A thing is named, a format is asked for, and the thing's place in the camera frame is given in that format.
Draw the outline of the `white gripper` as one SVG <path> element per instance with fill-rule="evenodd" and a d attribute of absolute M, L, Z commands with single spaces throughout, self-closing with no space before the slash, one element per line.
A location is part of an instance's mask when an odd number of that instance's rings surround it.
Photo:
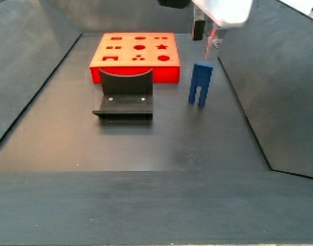
<path fill-rule="evenodd" d="M 252 0 L 191 0 L 193 4 L 192 40 L 203 39 L 204 20 L 208 18 L 220 28 L 240 27 L 248 17 Z M 218 49 L 222 39 L 218 30 L 211 29 L 206 37 L 204 56 Z"/>

